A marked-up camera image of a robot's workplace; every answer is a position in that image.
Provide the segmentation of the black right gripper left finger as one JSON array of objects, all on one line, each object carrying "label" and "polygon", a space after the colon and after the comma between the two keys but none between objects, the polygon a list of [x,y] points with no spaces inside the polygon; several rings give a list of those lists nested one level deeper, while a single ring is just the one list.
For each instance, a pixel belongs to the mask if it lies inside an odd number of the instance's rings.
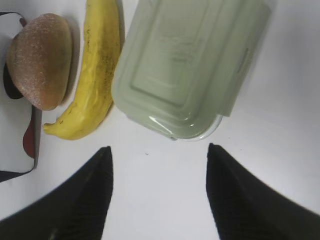
[{"label": "black right gripper left finger", "polygon": [[55,190],[1,220],[2,240],[100,240],[113,194],[111,147]]}]

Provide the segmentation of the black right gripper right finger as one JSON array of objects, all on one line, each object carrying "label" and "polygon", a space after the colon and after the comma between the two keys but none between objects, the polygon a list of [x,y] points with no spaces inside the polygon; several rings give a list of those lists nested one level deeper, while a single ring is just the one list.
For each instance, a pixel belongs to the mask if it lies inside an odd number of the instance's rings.
[{"label": "black right gripper right finger", "polygon": [[206,193],[221,240],[318,240],[320,216],[252,175],[224,148],[208,146]]}]

